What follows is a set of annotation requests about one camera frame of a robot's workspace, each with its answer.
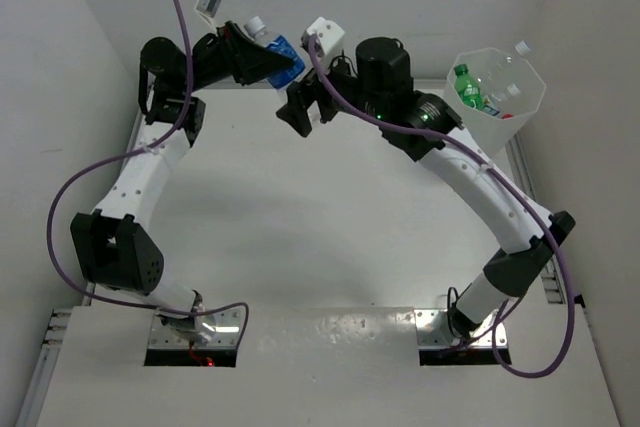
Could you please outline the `blue label small bottle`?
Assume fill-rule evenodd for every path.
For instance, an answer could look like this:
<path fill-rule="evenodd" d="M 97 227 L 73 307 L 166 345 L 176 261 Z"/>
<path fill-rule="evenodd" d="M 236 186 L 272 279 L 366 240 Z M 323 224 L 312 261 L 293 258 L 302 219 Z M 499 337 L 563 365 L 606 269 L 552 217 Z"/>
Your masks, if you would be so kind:
<path fill-rule="evenodd" d="M 244 29 L 258 45 L 292 60 L 291 67 L 267 78 L 269 84 L 276 91 L 285 92 L 286 88 L 304 73 L 306 66 L 302 58 L 282 34 L 270 31 L 259 16 L 254 16 L 247 21 L 244 24 Z"/>

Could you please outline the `blue white label clear bottle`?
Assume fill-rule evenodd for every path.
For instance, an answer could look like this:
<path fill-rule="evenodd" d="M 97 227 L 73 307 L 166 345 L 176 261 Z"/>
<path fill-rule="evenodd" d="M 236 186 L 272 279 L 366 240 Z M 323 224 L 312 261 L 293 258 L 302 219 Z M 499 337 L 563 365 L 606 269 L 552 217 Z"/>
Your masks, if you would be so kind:
<path fill-rule="evenodd" d="M 483 98 L 483 112 L 494 117 L 502 117 L 506 114 L 504 107 L 521 94 L 521 90 L 515 84 L 510 84 L 503 90 L 491 92 Z"/>

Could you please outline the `clear unlabelled plastic bottle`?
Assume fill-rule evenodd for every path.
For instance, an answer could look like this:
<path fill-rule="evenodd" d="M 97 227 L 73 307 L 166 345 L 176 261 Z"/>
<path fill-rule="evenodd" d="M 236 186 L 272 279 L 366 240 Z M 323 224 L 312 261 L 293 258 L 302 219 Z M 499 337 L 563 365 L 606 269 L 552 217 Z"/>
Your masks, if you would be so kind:
<path fill-rule="evenodd" d="M 481 82 L 482 93 L 489 95 L 499 89 L 500 83 L 507 73 L 510 73 L 515 63 L 527 58 L 532 52 L 529 44 L 521 40 L 515 44 L 509 52 L 499 51 L 493 55 L 482 70 L 482 75 L 478 76 Z"/>

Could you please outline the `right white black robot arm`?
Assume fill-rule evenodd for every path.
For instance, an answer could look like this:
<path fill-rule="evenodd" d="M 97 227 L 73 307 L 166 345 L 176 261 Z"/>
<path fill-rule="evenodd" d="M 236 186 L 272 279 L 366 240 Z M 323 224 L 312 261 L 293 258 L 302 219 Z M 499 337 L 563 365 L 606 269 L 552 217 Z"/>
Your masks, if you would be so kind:
<path fill-rule="evenodd" d="M 288 87 L 280 120 L 307 137 L 316 125 L 310 113 L 316 106 L 322 123 L 345 112 L 375 125 L 391 146 L 444 181 L 496 238 L 497 253 L 446 310 L 450 336 L 469 339 L 495 309 L 523 298 L 549 261 L 561 259 L 574 218 L 526 199 L 444 99 L 414 89 L 409 56 L 398 40 L 362 42 L 355 71 L 328 54 L 334 45 L 322 34 L 310 34 L 302 45 L 312 69 Z"/>

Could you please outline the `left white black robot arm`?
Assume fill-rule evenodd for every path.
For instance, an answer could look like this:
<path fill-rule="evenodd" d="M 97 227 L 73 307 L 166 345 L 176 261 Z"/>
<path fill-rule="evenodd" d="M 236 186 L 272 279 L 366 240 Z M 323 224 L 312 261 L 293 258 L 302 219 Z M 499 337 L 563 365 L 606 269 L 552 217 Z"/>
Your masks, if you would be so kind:
<path fill-rule="evenodd" d="M 86 281 L 120 291 L 158 310 L 163 324 L 195 333 L 201 295 L 172 278 L 148 230 L 162 191 L 179 161 L 193 147 L 205 104 L 187 98 L 194 89 L 228 77 L 250 85 L 294 65 L 295 51 L 258 18 L 244 27 L 227 22 L 202 37 L 189 54 L 171 40 L 155 37 L 140 52 L 139 106 L 144 123 L 130 158 L 109 193 L 70 226 Z"/>

